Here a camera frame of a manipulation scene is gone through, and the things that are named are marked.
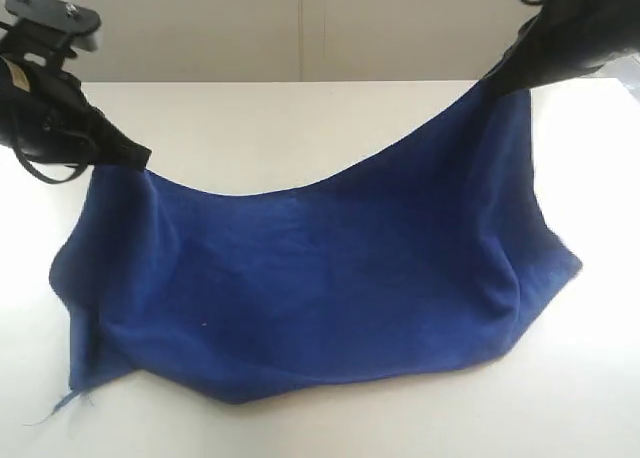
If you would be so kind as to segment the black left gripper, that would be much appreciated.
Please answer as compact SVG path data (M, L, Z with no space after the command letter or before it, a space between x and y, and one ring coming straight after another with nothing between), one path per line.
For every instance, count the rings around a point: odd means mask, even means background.
M77 87L1 56L1 144L23 164L145 169L152 151L121 132Z

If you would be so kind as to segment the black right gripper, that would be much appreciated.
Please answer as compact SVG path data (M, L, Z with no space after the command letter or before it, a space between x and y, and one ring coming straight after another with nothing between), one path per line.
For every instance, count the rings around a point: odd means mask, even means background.
M639 0L519 0L539 9L480 82L494 96L600 70L639 52Z

